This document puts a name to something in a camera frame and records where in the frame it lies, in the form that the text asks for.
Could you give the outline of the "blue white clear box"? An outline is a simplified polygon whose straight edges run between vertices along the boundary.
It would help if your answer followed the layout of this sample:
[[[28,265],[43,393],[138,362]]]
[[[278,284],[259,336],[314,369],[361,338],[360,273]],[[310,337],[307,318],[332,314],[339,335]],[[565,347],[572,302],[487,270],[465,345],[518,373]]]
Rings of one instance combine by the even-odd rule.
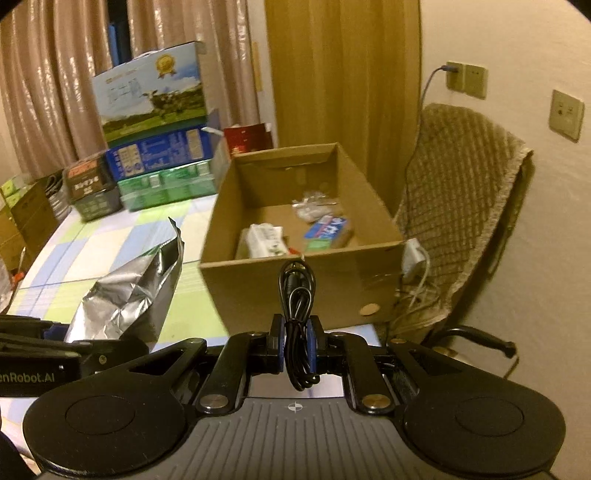
[[[352,237],[353,228],[348,218],[325,215],[304,234],[304,251],[344,248]]]

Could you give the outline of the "clear plastic packet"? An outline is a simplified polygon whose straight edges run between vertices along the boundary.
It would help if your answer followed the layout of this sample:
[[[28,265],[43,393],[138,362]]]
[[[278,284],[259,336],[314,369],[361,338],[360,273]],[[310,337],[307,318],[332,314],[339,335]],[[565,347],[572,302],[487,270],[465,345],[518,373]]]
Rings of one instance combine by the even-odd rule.
[[[302,221],[312,224],[325,215],[341,216],[341,203],[337,198],[329,197],[320,191],[307,191],[300,200],[293,201],[294,213]]]

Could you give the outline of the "yellow brown curtain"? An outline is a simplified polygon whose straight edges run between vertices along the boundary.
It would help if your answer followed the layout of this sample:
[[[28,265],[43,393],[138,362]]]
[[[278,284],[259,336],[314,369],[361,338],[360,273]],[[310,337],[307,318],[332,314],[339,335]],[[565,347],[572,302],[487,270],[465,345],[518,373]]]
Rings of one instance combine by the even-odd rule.
[[[418,123],[420,1],[265,6],[280,146],[338,142],[397,212]]]

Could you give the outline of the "silver green foil bag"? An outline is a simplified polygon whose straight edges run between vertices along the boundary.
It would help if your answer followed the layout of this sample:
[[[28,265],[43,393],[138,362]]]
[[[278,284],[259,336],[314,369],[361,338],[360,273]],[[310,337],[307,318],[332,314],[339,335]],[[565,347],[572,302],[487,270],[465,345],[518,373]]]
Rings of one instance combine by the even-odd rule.
[[[184,243],[174,236],[99,278],[82,298],[64,340],[158,341],[182,271]]]

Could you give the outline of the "white wall socket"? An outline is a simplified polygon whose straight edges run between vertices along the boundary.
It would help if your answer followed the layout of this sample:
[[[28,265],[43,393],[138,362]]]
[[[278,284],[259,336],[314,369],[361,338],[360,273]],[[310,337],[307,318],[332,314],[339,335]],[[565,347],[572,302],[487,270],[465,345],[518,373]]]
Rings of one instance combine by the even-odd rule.
[[[584,112],[585,104],[582,100],[554,90],[550,105],[549,128],[573,142],[578,142]]]
[[[446,86],[450,91],[485,100],[488,90],[488,69],[483,66],[448,62],[444,68]]]

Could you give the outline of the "beige curtain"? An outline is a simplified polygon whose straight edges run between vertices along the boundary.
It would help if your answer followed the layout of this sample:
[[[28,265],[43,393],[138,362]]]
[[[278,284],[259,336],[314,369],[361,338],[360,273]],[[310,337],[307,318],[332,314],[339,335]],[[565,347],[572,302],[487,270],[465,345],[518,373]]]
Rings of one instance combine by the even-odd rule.
[[[259,121],[245,1],[4,1],[1,4],[1,178],[46,177],[105,149],[92,90],[111,69],[108,28],[130,54],[204,43],[208,109],[224,127]]]

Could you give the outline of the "green drink carton pack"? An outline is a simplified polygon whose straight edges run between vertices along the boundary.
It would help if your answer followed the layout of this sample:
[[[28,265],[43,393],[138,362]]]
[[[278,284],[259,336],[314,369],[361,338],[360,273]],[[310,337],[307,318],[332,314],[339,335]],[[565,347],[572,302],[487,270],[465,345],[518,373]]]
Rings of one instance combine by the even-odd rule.
[[[120,200],[130,212],[215,195],[229,166],[226,142],[216,136],[211,159],[199,160],[117,183]]]

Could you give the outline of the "white paper packet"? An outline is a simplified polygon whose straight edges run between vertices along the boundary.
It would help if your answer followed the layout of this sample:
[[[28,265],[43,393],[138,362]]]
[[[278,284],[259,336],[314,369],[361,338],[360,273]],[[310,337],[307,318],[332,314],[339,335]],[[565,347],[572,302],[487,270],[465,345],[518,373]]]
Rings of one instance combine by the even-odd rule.
[[[286,256],[290,251],[283,241],[283,228],[270,223],[252,224],[242,229],[235,259],[259,259]]]

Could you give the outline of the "quilted beige chair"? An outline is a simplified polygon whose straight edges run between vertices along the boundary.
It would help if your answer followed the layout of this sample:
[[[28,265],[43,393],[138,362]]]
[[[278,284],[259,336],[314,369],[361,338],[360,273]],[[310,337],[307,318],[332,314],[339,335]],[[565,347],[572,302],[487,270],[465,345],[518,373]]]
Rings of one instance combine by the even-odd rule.
[[[432,103],[422,114],[417,153],[396,221],[417,240],[429,271],[403,288],[387,339],[417,343],[451,323],[494,271],[533,173],[526,142],[484,114]]]

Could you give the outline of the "checked tablecloth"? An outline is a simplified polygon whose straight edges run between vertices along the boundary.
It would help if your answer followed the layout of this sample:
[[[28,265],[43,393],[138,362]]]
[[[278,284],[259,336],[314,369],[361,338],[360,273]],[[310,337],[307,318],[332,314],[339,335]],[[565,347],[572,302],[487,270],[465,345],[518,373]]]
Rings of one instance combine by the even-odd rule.
[[[11,313],[70,322],[97,279],[170,239],[175,223],[184,242],[183,266],[158,343],[167,346],[199,337],[211,345],[223,344],[228,331],[199,271],[214,203],[208,196],[135,213],[122,210],[88,223],[71,212],[26,274]]]

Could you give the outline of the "stacked cardboard boxes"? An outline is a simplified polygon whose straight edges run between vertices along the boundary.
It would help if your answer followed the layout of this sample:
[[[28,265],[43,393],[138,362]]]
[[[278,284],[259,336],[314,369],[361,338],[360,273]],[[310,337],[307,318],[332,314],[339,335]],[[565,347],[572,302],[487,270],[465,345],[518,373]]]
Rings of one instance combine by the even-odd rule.
[[[22,173],[1,185],[1,259],[27,272],[71,211],[62,171],[34,181]]]

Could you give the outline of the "cow picture milk carton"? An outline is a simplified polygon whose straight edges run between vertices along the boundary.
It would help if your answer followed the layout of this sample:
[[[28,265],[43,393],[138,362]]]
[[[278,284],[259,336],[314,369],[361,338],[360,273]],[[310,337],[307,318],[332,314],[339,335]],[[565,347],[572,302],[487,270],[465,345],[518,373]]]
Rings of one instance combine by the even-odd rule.
[[[152,50],[92,78],[107,143],[140,132],[206,118],[200,42]]]

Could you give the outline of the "black noodle bowl package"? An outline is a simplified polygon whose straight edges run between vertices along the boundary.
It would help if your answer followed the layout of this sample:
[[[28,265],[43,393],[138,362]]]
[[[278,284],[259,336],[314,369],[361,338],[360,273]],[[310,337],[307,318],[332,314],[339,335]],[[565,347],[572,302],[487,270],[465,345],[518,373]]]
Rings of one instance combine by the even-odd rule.
[[[63,181],[68,202],[83,222],[91,222],[122,209],[119,189],[110,172],[105,150],[65,168]]]

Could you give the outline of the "blue milk carton box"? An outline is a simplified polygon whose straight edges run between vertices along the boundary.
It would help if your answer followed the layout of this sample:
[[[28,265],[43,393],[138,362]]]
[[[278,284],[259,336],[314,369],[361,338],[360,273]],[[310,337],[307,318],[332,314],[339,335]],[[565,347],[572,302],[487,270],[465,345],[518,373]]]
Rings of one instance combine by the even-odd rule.
[[[166,168],[213,158],[218,137],[207,127],[221,128],[217,108],[207,118],[184,120],[131,135],[110,144],[105,153],[116,182]]]

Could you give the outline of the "brown cardboard box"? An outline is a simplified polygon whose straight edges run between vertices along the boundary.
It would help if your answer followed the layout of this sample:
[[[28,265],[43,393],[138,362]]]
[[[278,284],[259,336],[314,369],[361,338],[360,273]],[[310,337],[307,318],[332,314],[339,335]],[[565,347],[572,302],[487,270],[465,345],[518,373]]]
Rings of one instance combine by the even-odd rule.
[[[320,191],[351,222],[345,247],[305,248],[308,224],[293,203]],[[312,312],[325,329],[387,323],[401,284],[404,238],[390,213],[339,144],[287,147],[243,154],[229,163],[204,241],[200,272],[229,334],[263,331],[280,313],[279,276],[287,257],[239,259],[242,231],[280,226],[287,245],[315,273]]]

